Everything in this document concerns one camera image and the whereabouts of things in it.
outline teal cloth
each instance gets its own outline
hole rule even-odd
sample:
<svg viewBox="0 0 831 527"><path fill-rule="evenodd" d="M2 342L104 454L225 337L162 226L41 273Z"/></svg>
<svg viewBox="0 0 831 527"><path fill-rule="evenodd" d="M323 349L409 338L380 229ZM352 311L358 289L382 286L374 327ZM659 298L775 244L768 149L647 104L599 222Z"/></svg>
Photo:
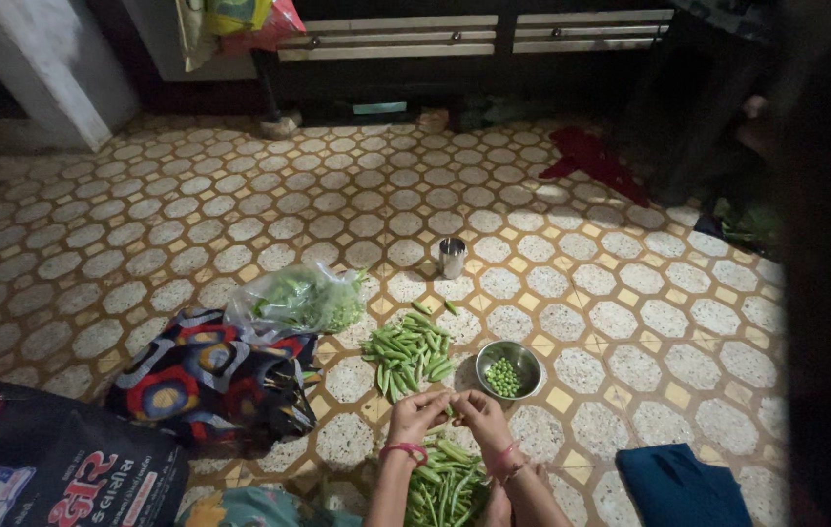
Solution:
<svg viewBox="0 0 831 527"><path fill-rule="evenodd" d="M242 486L198 499L176 527L360 527L363 519L327 510L282 490Z"/></svg>

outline hand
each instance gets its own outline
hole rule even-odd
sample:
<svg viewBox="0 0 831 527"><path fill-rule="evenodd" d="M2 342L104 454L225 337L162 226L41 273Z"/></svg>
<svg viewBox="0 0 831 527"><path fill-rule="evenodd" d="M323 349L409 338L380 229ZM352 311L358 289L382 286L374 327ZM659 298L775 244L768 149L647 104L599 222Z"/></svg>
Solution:
<svg viewBox="0 0 831 527"><path fill-rule="evenodd" d="M451 401L451 394L448 392L425 392L397 401L389 417L386 444L419 445L425 438L426 430L441 425L448 419L445 414L448 401Z"/></svg>
<svg viewBox="0 0 831 527"><path fill-rule="evenodd" d="M497 456L513 444L510 427L497 401L478 390L468 390L455 394L451 406L460 413L455 425L471 429L487 466L492 466Z"/></svg>

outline blue cloth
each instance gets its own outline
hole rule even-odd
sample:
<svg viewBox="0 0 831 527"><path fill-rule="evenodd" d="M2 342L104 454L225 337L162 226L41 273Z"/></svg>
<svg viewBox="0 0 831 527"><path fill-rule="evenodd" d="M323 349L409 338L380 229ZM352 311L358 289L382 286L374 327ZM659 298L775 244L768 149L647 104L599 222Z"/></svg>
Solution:
<svg viewBox="0 0 831 527"><path fill-rule="evenodd" d="M645 527L749 527L731 471L696 460L685 443L617 453L617 467Z"/></svg>

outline patterned cloth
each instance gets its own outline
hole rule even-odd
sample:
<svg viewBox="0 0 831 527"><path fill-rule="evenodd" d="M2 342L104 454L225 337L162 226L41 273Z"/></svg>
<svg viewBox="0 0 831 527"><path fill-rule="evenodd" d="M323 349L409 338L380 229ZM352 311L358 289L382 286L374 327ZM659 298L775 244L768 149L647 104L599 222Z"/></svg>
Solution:
<svg viewBox="0 0 831 527"><path fill-rule="evenodd" d="M167 428L187 446L242 442L269 448L314 429L304 389L316 335L268 348L240 340L222 309L180 311L117 378L105 406L129 420Z"/></svg>
<svg viewBox="0 0 831 527"><path fill-rule="evenodd" d="M322 509L288 492L244 486L198 499L175 527L360 527L361 523L360 516Z"/></svg>

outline black bag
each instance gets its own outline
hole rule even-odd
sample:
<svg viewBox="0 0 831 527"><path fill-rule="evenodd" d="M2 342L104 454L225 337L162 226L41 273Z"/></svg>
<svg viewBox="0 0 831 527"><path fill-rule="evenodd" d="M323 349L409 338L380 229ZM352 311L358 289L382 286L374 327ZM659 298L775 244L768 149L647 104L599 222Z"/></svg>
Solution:
<svg viewBox="0 0 831 527"><path fill-rule="evenodd" d="M170 525L186 484L170 436L0 383L0 526Z"/></svg>

